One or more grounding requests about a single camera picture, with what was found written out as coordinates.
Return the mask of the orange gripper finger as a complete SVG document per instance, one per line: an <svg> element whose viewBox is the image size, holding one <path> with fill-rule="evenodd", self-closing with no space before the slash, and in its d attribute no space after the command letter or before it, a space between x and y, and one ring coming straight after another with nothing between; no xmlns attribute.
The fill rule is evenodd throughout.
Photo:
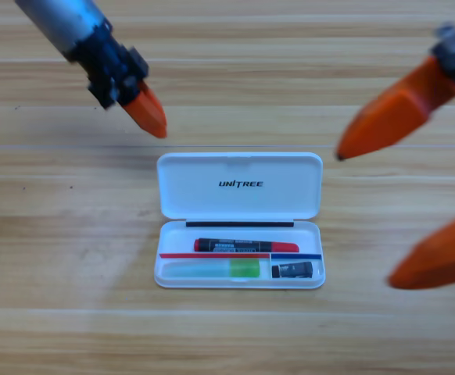
<svg viewBox="0 0 455 375"><path fill-rule="evenodd" d="M419 242L389 275L388 284L404 290L455 284L455 221Z"/></svg>

